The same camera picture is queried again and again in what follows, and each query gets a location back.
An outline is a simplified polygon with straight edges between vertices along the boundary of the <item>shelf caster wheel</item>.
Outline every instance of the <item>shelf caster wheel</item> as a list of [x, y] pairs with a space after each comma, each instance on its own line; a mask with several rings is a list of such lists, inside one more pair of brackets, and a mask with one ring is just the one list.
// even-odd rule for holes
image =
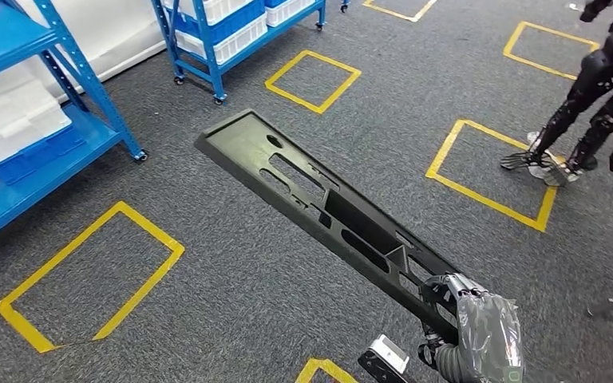
[[136, 162], [145, 162], [149, 158], [149, 152], [142, 149], [142, 152], [134, 157]]

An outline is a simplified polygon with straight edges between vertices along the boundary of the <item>clear plastic bag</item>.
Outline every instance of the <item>clear plastic bag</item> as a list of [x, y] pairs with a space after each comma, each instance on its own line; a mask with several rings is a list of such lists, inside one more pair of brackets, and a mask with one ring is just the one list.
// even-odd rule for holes
[[462, 360], [483, 382], [523, 381], [523, 345], [516, 311], [514, 301], [496, 294], [457, 298]]

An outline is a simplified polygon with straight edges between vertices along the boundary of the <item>yellow floor marking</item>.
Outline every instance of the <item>yellow floor marking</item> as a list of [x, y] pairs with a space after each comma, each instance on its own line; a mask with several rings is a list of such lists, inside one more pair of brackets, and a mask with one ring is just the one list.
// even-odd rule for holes
[[314, 377], [318, 370], [327, 373], [338, 383], [358, 383], [348, 372], [340, 369], [339, 366], [334, 364], [330, 359], [315, 358], [309, 358], [302, 372], [297, 376], [295, 383], [311, 383], [311, 378]]
[[367, 6], [368, 8], [371, 8], [373, 10], [378, 10], [380, 12], [383, 12], [385, 14], [390, 14], [392, 16], [395, 16], [397, 18], [402, 18], [403, 20], [407, 20], [409, 22], [418, 22], [420, 18], [422, 18], [422, 16], [424, 16], [426, 14], [426, 12], [429, 11], [429, 9], [433, 6], [433, 4], [436, 4], [436, 2], [438, 0], [429, 0], [429, 2], [426, 3], [426, 5], [424, 5], [421, 10], [419, 12], [417, 12], [417, 14], [415, 14], [414, 16], [405, 16], [404, 14], [399, 14], [398, 12], [393, 12], [392, 10], [387, 10], [386, 8], [382, 8], [380, 6], [375, 6], [373, 4], [374, 0], [365, 0], [363, 2], [364, 6]]
[[438, 153], [436, 154], [436, 157], [433, 159], [433, 162], [431, 163], [431, 165], [429, 166], [429, 169], [426, 171], [426, 176], [428, 178], [434, 179], [438, 182], [440, 182], [441, 184], [444, 184], [445, 186], [447, 186], [448, 188], [452, 188], [458, 192], [460, 192], [463, 195], [466, 195], [470, 198], [475, 199], [476, 201], [487, 205], [489, 207], [491, 207], [494, 210], [497, 210], [498, 212], [508, 215], [509, 217], [516, 219], [530, 227], [535, 228], [536, 230], [539, 231], [545, 231], [546, 230], [546, 226], [548, 223], [548, 218], [551, 215], [551, 209], [553, 207], [553, 201], [556, 198], [556, 187], [547, 187], [546, 188], [546, 192], [544, 193], [544, 197], [542, 199], [541, 205], [540, 205], [540, 210], [537, 213], [537, 217], [536, 218], [530, 218], [527, 217], [526, 215], [520, 214], [517, 211], [514, 211], [513, 209], [511, 209], [510, 207], [504, 206], [501, 203], [495, 202], [493, 200], [491, 200], [488, 197], [485, 197], [484, 195], [481, 195], [479, 193], [476, 193], [475, 191], [462, 186], [452, 180], [449, 180], [447, 178], [445, 178], [444, 176], [441, 176], [440, 174], [438, 174], [438, 170], [440, 169], [441, 165], [443, 164], [443, 161], [445, 160], [445, 157], [448, 155], [448, 152], [450, 151], [450, 149], [452, 148], [455, 140], [457, 139], [457, 136], [459, 135], [459, 132], [461, 132], [462, 128], [468, 125], [472, 128], [475, 128], [477, 130], [480, 130], [481, 132], [487, 133], [490, 136], [494, 136], [495, 138], [502, 140], [503, 142], [506, 142], [510, 145], [513, 145], [519, 149], [522, 150], [527, 150], [529, 145], [528, 144], [523, 144], [522, 142], [518, 141], [518, 140], [514, 140], [513, 138], [507, 137], [499, 132], [496, 132], [490, 128], [486, 128], [485, 126], [478, 124], [474, 121], [471, 120], [457, 120], [457, 122], [455, 123], [455, 125], [453, 126], [452, 130], [450, 131], [450, 133], [448, 134], [447, 138], [445, 138], [445, 141], [443, 142], [443, 145], [441, 146], [440, 149], [438, 149]]
[[[321, 61], [327, 62], [328, 64], [334, 65], [338, 68], [344, 69], [347, 72], [351, 72], [351, 75], [331, 94], [328, 98], [320, 105], [311, 104], [309, 101], [305, 101], [292, 93], [289, 93], [276, 85], [274, 83], [284, 75], [288, 70], [290, 70], [293, 66], [297, 65], [297, 63], [302, 60], [306, 56], [312, 56], [314, 58], [318, 58]], [[281, 96], [296, 102], [302, 106], [307, 107], [309, 110], [316, 112], [318, 114], [323, 114], [334, 102], [337, 100], [344, 91], [354, 83], [354, 81], [361, 75], [361, 71], [355, 69], [347, 64], [343, 64], [339, 61], [333, 60], [332, 58], [323, 56], [319, 53], [312, 52], [310, 50], [303, 50], [300, 52], [295, 58], [288, 61], [278, 72], [274, 73], [269, 79], [267, 79], [264, 84], [267, 89], [271, 90], [274, 93], [280, 94]]]
[[29, 321], [18, 313], [12, 306], [18, 298], [20, 298], [31, 286], [43, 278], [49, 271], [57, 266], [69, 254], [76, 250], [92, 233], [97, 231], [102, 225], [107, 223], [116, 213], [123, 213], [140, 227], [145, 229], [154, 238], [162, 242], [168, 249], [172, 251], [170, 256], [160, 265], [152, 276], [140, 287], [139, 290], [109, 319], [109, 322], [95, 334], [93, 340], [106, 338], [121, 322], [130, 314], [146, 294], [163, 278], [165, 273], [172, 268], [172, 265], [180, 259], [184, 253], [184, 247], [175, 239], [151, 223], [143, 215], [132, 209], [128, 204], [119, 201], [111, 207], [106, 213], [100, 216], [88, 228], [83, 230], [72, 242], [65, 246], [60, 252], [46, 262], [41, 268], [36, 270], [28, 277], [20, 286], [11, 291], [7, 296], [0, 301], [0, 314], [4, 319], [17, 330], [23, 338], [25, 338], [39, 353], [44, 353], [52, 349], [64, 347], [65, 345], [54, 345], [48, 338], [41, 334]]
[[523, 33], [523, 30], [525, 29], [525, 27], [531, 27], [531, 28], [535, 28], [538, 30], [543, 30], [544, 32], [549, 32], [550, 34], [555, 34], [556, 36], [561, 36], [562, 38], [569, 38], [570, 40], [574, 40], [574, 41], [578, 41], [578, 42], [582, 42], [583, 44], [587, 44], [589, 45], [589, 53], [593, 52], [594, 50], [597, 50], [600, 47], [600, 44], [595, 42], [595, 41], [591, 41], [591, 40], [587, 40], [585, 38], [578, 38], [576, 36], [572, 36], [571, 34], [566, 34], [564, 32], [560, 32], [558, 30], [552, 30], [550, 28], [547, 28], [545, 26], [538, 26], [537, 24], [532, 24], [531, 22], [520, 22], [520, 24], [518, 24], [518, 26], [516, 27], [516, 30], [513, 31], [513, 34], [511, 35], [511, 37], [508, 39], [506, 45], [504, 46], [504, 55], [508, 58], [511, 58], [512, 60], [521, 62], [523, 64], [526, 65], [530, 65], [533, 66], [537, 69], [541, 69], [544, 72], [548, 72], [551, 74], [555, 74], [557, 76], [562, 76], [565, 78], [569, 78], [570, 80], [576, 80], [577, 76], [573, 75], [573, 74], [568, 74], [568, 73], [563, 73], [560, 72], [559, 70], [555, 70], [553, 68], [549, 68], [546, 65], [541, 65], [538, 64], [534, 61], [530, 61], [526, 58], [522, 58], [519, 56], [516, 56], [515, 54], [512, 53], [513, 50], [513, 46], [516, 44], [516, 42], [518, 41], [518, 38], [520, 38], [520, 34]]

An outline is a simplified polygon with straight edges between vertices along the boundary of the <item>blue plastic bin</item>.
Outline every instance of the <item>blue plastic bin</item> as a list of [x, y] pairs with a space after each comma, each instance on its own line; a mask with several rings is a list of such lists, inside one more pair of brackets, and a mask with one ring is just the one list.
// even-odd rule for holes
[[[264, 13], [264, 1], [253, 0], [246, 4], [243, 8], [237, 10], [233, 14], [225, 17], [221, 22], [210, 27], [212, 44], [217, 45], [225, 38], [238, 32], [249, 22], [255, 20]], [[197, 20], [178, 12], [174, 17], [174, 25], [176, 30], [191, 34], [195, 38], [200, 38], [199, 23]]]
[[283, 4], [286, 1], [287, 0], [264, 0], [264, 5], [267, 8], [275, 8], [276, 6], [280, 6], [281, 4]]
[[0, 180], [14, 184], [41, 166], [84, 144], [81, 134], [69, 125], [0, 162]]

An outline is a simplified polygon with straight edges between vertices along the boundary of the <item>black robot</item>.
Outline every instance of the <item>black robot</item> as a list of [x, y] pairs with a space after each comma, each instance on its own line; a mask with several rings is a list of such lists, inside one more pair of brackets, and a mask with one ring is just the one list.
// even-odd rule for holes
[[[580, 19], [583, 22], [592, 22], [601, 11], [611, 5], [613, 0], [588, 1]], [[582, 60], [579, 76], [572, 84], [565, 102], [556, 110], [530, 148], [526, 152], [504, 157], [500, 162], [502, 168], [513, 170], [537, 167], [541, 170], [537, 172], [537, 176], [544, 178], [546, 184], [564, 186], [576, 180], [583, 172], [597, 167], [595, 154], [613, 133], [613, 96], [591, 118], [591, 127], [579, 140], [565, 163], [558, 164], [548, 154], [547, 149], [568, 130], [580, 113], [613, 89], [613, 22], [609, 32], [603, 47], [589, 53]]]

